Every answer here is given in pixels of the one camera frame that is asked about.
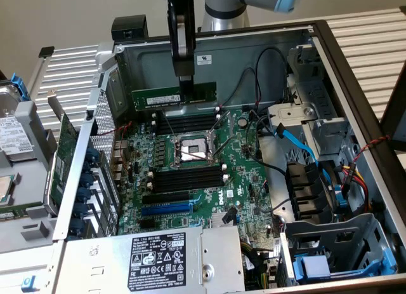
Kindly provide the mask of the blue plastic latch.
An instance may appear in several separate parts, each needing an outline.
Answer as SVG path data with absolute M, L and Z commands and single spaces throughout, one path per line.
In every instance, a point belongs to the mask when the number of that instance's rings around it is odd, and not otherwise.
M 37 291 L 35 282 L 36 282 L 35 275 L 25 276 L 23 278 L 23 281 L 22 281 L 21 287 L 20 287 L 22 293 L 33 293 L 33 292 Z

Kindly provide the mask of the open PC case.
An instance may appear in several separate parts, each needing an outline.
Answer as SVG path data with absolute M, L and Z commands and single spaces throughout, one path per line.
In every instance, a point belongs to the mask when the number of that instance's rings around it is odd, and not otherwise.
M 274 128 L 268 109 L 289 102 L 288 52 L 299 45 L 316 47 L 334 91 L 333 105 L 347 117 L 360 150 L 350 160 L 335 156 L 317 158 L 283 124 Z M 261 28 L 203 33 L 197 38 L 194 83 L 216 82 L 217 99 L 191 105 L 173 105 L 137 111 L 131 92 L 178 86 L 170 61 L 169 43 L 149 39 L 115 46 L 103 63 L 97 89 L 89 100 L 79 133 L 56 225 L 55 254 L 50 263 L 46 294 L 55 294 L 56 279 L 67 244 L 71 241 L 125 236 L 118 233 L 122 198 L 117 188 L 123 174 L 115 145 L 130 127 L 149 120 L 155 110 L 169 115 L 213 113 L 244 109 L 256 123 L 256 138 L 265 167 L 271 205 L 272 230 L 258 241 L 242 237 L 240 252 L 244 270 L 243 292 L 231 294 L 406 294 L 406 172 L 391 149 L 347 59 L 327 23 L 272 25 Z M 88 147 L 100 153 L 98 164 L 85 162 Z M 383 228 L 395 256 L 396 274 L 345 281 L 279 287 L 277 269 L 281 233 L 294 218 L 285 181 L 287 163 L 315 163 L 327 185 L 332 205 L 331 223 L 345 222 L 371 213 Z M 88 215 L 81 237 L 69 232 L 81 173 L 91 173 Z

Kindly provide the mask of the low metal disk bay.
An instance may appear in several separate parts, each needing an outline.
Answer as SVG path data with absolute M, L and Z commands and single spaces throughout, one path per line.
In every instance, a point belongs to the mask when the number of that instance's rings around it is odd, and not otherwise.
M 325 255 L 331 272 L 339 272 L 360 269 L 366 260 L 381 258 L 384 249 L 391 249 L 381 224 L 371 213 L 330 224 L 288 223 L 280 239 L 279 287 L 306 285 L 294 277 L 292 263 L 297 257 Z

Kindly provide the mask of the silver hard disk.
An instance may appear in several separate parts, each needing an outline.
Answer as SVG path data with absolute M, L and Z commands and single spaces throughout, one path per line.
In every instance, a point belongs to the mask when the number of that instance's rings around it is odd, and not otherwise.
M 15 117 L 20 102 L 22 97 L 16 86 L 0 84 L 0 151 L 12 162 L 35 159 L 30 139 Z

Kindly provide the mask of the silver power supply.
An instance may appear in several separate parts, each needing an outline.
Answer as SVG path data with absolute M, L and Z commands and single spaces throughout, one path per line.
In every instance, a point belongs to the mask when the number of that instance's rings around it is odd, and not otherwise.
M 71 241 L 55 294 L 243 292 L 236 227 L 188 227 Z

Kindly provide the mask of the green graphics card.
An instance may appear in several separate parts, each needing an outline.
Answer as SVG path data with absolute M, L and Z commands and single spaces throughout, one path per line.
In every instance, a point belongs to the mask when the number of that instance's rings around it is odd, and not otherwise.
M 53 154 L 44 189 L 44 207 L 52 217 L 56 217 L 62 203 L 79 134 L 58 101 L 56 90 L 48 91 L 47 99 L 60 121 L 58 145 Z

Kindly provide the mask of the black panel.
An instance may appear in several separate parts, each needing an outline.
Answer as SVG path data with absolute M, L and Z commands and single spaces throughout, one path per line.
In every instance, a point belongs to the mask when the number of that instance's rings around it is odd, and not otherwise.
M 406 61 L 380 120 L 394 150 L 406 152 Z

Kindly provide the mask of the silver chipset heatsink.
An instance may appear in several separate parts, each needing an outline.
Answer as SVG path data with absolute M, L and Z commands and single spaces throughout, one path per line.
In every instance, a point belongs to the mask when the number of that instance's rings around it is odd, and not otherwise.
M 237 224 L 237 215 L 227 212 L 213 213 L 210 218 L 210 228 L 231 227 Z

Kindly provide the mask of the green RAM stick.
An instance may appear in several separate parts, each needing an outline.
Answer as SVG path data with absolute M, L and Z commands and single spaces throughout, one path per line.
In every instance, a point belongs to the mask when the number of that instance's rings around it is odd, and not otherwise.
M 27 217 L 27 209 L 40 206 L 42 203 L 28 203 L 12 206 L 0 206 L 0 220 Z
M 216 82 L 199 83 L 193 86 L 191 93 L 182 93 L 179 86 L 133 90 L 131 96 L 137 111 L 158 109 L 173 105 L 191 105 L 215 102 Z

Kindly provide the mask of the CPU socket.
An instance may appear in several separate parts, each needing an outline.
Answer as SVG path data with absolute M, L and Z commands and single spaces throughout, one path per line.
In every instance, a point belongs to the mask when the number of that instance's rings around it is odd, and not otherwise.
M 179 133 L 169 139 L 172 169 L 201 168 L 219 164 L 214 130 Z

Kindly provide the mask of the tall metal disk bay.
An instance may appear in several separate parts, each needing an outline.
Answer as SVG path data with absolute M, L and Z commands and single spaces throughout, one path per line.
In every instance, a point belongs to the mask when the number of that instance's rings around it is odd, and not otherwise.
M 310 146 L 317 158 L 335 156 L 350 160 L 360 150 L 352 127 L 333 105 L 329 76 L 316 47 L 306 44 L 291 48 L 287 64 L 289 102 L 268 109 L 274 128 L 283 124 L 300 141 Z

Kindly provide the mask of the blue slot latch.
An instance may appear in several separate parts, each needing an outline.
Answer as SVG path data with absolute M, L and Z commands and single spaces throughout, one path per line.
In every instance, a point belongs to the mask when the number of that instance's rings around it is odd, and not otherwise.
M 85 203 L 74 203 L 72 208 L 73 216 L 81 220 L 88 215 L 89 208 Z
M 81 237 L 84 232 L 84 221 L 80 218 L 72 218 L 69 223 L 69 232 L 73 236 Z
M 81 173 L 79 187 L 89 189 L 94 184 L 94 176 L 91 173 Z
M 87 203 L 87 201 L 91 199 L 91 196 L 91 190 L 85 187 L 79 187 L 76 193 L 76 199 L 82 203 Z
M 85 162 L 87 162 L 91 167 L 98 164 L 100 160 L 100 153 L 94 147 L 88 147 L 85 153 Z

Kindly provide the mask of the blue expansion slot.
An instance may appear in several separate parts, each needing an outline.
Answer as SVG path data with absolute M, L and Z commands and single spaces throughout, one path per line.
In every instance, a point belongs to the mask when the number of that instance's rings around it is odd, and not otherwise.
M 143 217 L 149 217 L 154 215 L 168 215 L 173 213 L 185 213 L 193 212 L 193 204 L 189 202 L 185 203 L 171 203 L 158 206 L 143 207 L 141 209 L 141 215 Z

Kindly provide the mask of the metal locking lever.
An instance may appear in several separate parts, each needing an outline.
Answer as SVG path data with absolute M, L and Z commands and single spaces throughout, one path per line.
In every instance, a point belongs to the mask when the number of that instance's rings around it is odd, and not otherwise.
M 221 145 L 218 149 L 216 149 L 216 151 L 213 154 L 213 158 L 218 157 L 223 151 L 224 149 L 227 147 L 227 145 L 235 139 L 235 135 L 228 137 Z
M 230 111 L 226 111 L 224 114 L 220 115 L 220 118 L 217 119 L 217 121 L 213 124 L 209 132 L 213 132 L 224 120 L 226 117 L 230 115 Z

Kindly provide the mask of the blue disk bracket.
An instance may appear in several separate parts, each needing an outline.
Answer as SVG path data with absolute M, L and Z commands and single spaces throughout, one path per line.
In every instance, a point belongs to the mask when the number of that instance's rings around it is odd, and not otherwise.
M 26 88 L 22 78 L 17 76 L 16 73 L 14 72 L 10 81 L 11 81 L 11 84 L 17 88 L 21 99 L 23 101 L 29 101 L 30 100 L 29 92 L 27 91 L 27 88 Z

